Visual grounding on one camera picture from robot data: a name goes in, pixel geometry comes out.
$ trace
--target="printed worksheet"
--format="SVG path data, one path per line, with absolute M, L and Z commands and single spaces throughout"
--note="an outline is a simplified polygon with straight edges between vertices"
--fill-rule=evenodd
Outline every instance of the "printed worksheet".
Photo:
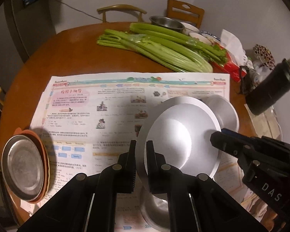
M 216 94 L 229 100 L 229 81 L 229 74 L 220 73 L 52 77 L 30 126 L 47 148 L 51 170 L 50 188 L 37 206 L 46 203 L 76 174 L 93 175 L 115 164 L 118 156 L 128 151 L 130 141 L 137 139 L 143 122 L 156 105 L 177 96 L 202 100 Z M 237 167 L 236 161 L 225 159 L 225 165 L 218 169 L 217 182 L 225 184 L 230 175 L 235 178 L 224 187 L 227 191 L 242 186 Z M 115 231 L 155 231 L 139 211 L 140 188 L 137 181 L 133 194 L 118 195 Z

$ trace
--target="cable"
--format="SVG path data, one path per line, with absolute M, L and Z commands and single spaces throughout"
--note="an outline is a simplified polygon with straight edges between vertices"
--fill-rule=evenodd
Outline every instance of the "cable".
M 81 13 L 83 13 L 83 14 L 89 16 L 89 17 L 92 17 L 92 18 L 98 19 L 98 20 L 100 20 L 100 21 L 103 21 L 102 19 L 100 19 L 100 18 L 98 18 L 98 17 L 94 17 L 94 16 L 92 16 L 92 15 L 89 15 L 89 14 L 87 14 L 86 12 L 81 11 L 81 10 L 79 10 L 79 9 L 76 9 L 76 8 L 70 6 L 70 5 L 68 5 L 68 4 L 66 4 L 66 3 L 64 3 L 64 2 L 62 2 L 62 1 L 59 1 L 59 0 L 55 0 L 55 1 L 56 1 L 56 2 L 59 2 L 59 3 L 62 3 L 62 4 L 64 4 L 64 5 L 66 5 L 66 6 L 68 6 L 69 8 L 71 8 L 71 9 L 73 9 L 73 10 L 76 10 L 76 11 L 78 11 L 78 12 L 81 12 Z

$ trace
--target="black bottle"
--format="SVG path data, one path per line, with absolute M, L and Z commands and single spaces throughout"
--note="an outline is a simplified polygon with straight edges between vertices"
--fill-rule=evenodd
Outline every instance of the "black bottle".
M 289 90 L 290 58 L 276 65 L 265 80 L 246 96 L 246 103 L 254 115 L 259 115 Z

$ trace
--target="bolt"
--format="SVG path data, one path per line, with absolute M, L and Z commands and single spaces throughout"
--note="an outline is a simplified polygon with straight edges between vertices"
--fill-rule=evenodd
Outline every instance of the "bolt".
M 120 170 L 120 169 L 122 169 L 122 166 L 120 165 L 120 164 L 115 164 L 115 165 L 113 165 L 113 167 L 112 167 L 114 170 Z
M 86 175 L 84 173 L 78 173 L 76 175 L 76 180 L 78 181 L 82 181 L 83 179 L 85 179 Z
M 169 165 L 169 164 L 163 164 L 162 166 L 161 166 L 161 169 L 162 170 L 170 170 L 171 169 L 171 166 Z
M 206 181 L 208 179 L 208 176 L 204 173 L 200 173 L 198 175 L 199 179 L 202 180 L 202 181 Z
M 255 164 L 256 166 L 260 165 L 260 161 L 258 161 L 258 160 L 253 160 L 252 163 Z

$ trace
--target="red box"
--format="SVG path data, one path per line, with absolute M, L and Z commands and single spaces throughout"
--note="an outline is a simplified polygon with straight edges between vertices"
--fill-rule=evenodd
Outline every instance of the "red box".
M 230 77 L 237 83 L 239 83 L 241 81 L 240 79 L 240 75 L 239 75 L 239 66 L 236 64 L 235 58 L 232 55 L 232 53 L 228 52 L 228 50 L 226 50 L 226 57 L 228 59 L 228 61 L 225 63 L 225 65 L 222 67 L 219 64 L 210 61 L 209 63 L 211 63 L 212 65 L 216 66 L 218 69 L 220 69 L 221 71 L 223 71 L 224 73 L 229 73 Z M 246 71 L 242 70 L 241 71 L 241 76 L 242 78 L 244 76 L 246 76 Z

